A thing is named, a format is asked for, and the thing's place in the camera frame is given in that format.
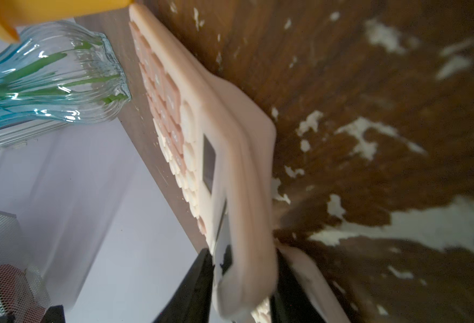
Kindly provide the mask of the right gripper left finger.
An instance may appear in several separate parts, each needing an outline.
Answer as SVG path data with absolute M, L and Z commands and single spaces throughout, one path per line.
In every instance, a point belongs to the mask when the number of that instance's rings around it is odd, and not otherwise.
M 209 322 L 213 279 L 212 255 L 204 248 L 154 322 Z

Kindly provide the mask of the pink calculator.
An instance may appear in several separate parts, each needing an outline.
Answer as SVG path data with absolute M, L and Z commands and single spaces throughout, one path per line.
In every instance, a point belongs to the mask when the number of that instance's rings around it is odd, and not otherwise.
M 298 248 L 287 245 L 277 245 L 298 283 L 304 290 L 311 304 L 324 318 L 325 322 L 349 322 L 331 287 L 327 283 L 315 262 Z M 270 297 L 265 299 L 251 312 L 254 322 L 272 322 Z
M 131 4 L 129 20 L 160 150 L 210 249 L 214 307 L 242 321 L 277 284 L 270 191 L 276 128 L 146 6 Z

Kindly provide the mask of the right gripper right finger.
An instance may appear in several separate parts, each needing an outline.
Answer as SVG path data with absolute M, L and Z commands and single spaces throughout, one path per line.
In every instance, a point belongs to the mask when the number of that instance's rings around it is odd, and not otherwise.
M 287 260 L 277 250 L 278 281 L 270 297 L 272 323 L 325 323 L 298 283 Z

